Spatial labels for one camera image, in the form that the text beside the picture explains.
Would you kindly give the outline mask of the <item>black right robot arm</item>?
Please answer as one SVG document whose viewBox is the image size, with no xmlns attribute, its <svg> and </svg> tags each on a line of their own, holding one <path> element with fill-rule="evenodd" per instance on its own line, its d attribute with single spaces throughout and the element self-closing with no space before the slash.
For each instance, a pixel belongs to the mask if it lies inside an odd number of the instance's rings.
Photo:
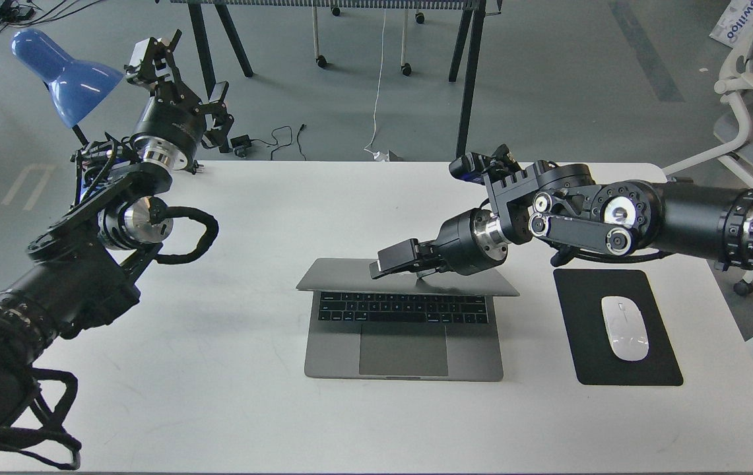
<svg viewBox="0 0 753 475">
<path fill-rule="evenodd" d="M 585 164 L 537 160 L 521 166 L 506 145 L 449 163 L 458 180 L 485 186 L 490 208 L 470 208 L 437 238 L 410 238 L 379 250 L 372 278 L 412 272 L 475 274 L 502 265 L 509 244 L 533 239 L 555 249 L 554 267 L 572 259 L 639 263 L 669 255 L 753 270 L 753 189 L 689 181 L 599 184 Z"/>
</svg>

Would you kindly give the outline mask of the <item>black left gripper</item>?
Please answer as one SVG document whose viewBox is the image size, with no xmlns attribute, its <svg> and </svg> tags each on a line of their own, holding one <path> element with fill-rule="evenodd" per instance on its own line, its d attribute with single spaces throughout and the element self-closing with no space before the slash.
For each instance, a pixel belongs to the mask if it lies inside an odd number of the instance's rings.
<svg viewBox="0 0 753 475">
<path fill-rule="evenodd" d="M 167 170 L 196 170 L 199 142 L 222 154 L 232 151 L 228 134 L 234 117 L 226 106 L 228 81 L 216 83 L 208 102 L 201 105 L 201 115 L 211 117 L 207 130 L 204 117 L 161 102 L 183 99 L 183 83 L 173 55 L 181 36 L 177 29 L 170 39 L 150 37 L 137 42 L 125 66 L 125 81 L 145 89 L 150 97 L 131 135 L 131 145 L 144 162 Z"/>
</svg>

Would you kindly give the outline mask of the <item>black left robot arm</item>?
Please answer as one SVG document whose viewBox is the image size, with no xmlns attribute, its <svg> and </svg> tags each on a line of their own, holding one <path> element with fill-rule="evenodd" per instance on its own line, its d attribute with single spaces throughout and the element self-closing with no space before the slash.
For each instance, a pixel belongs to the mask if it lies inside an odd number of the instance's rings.
<svg viewBox="0 0 753 475">
<path fill-rule="evenodd" d="M 150 263 L 197 261 L 218 235 L 211 214 L 161 199 L 174 170 L 198 172 L 199 146 L 230 150 L 234 122 L 224 100 L 228 83 L 215 84 L 204 102 L 182 81 L 173 55 L 181 35 L 141 40 L 123 71 L 78 60 L 41 30 L 11 40 L 68 127 L 120 81 L 143 87 L 149 99 L 132 135 L 107 135 L 77 150 L 71 208 L 27 247 L 34 267 L 0 292 L 0 451 L 78 469 L 81 443 L 63 427 L 77 378 L 34 361 L 56 338 L 110 325 L 138 304 L 136 282 Z"/>
</svg>

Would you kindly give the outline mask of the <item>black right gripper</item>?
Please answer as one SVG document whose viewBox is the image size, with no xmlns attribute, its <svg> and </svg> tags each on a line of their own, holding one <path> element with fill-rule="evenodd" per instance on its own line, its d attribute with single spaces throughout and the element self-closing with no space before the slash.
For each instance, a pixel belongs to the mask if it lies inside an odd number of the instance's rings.
<svg viewBox="0 0 753 475">
<path fill-rule="evenodd" d="M 502 265 L 508 244 L 499 217 L 487 208 L 471 208 L 446 220 L 434 242 L 407 239 L 379 250 L 370 263 L 370 278 L 436 271 L 468 276 Z"/>
</svg>

